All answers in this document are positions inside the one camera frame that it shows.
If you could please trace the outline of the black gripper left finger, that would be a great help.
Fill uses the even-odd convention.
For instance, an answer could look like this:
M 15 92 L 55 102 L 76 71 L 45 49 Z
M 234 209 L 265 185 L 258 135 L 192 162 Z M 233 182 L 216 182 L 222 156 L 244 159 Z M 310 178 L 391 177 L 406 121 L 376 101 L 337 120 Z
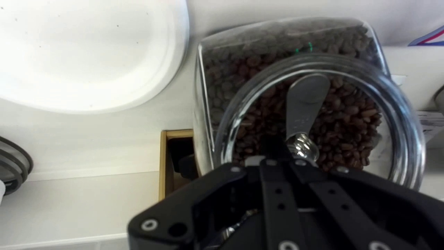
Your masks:
M 134 216 L 130 250 L 302 250 L 302 159 L 224 164 Z

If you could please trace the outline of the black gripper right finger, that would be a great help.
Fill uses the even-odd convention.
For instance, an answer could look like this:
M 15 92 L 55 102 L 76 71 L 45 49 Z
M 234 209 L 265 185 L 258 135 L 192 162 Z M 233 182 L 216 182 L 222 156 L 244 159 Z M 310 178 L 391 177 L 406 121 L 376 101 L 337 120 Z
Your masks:
M 291 167 L 351 250 L 444 250 L 444 203 L 376 176 L 306 160 Z

